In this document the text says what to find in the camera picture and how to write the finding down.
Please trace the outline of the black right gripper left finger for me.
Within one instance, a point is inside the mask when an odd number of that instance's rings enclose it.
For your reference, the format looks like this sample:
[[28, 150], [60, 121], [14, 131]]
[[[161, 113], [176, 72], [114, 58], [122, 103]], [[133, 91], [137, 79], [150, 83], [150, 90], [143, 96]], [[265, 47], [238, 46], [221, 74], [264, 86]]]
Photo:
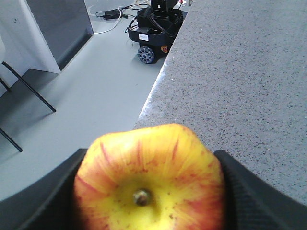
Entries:
[[78, 149], [63, 163], [0, 203], [2, 230], [69, 230], [74, 177], [86, 154]]

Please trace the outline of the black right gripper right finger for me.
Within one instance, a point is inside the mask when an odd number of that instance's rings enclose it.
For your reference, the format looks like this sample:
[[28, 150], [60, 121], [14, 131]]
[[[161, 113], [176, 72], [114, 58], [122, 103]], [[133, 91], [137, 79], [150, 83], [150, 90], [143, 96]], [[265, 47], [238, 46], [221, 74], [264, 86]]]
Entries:
[[276, 190], [224, 150], [227, 230], [305, 230], [307, 207]]

